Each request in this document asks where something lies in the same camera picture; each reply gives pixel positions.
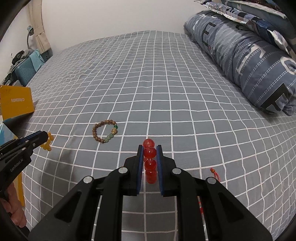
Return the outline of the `person's left hand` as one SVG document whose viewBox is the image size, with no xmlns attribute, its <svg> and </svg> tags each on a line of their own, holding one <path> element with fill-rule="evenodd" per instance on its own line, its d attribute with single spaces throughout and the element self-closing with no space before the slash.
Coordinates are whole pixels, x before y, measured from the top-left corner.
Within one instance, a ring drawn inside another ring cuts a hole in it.
<svg viewBox="0 0 296 241">
<path fill-rule="evenodd" d="M 14 183 L 11 183 L 6 190 L 6 199 L 1 198 L 1 203 L 7 213 L 11 213 L 11 220 L 20 228 L 23 228 L 27 224 L 25 213 L 22 209 L 22 205 L 18 200 Z"/>
</svg>

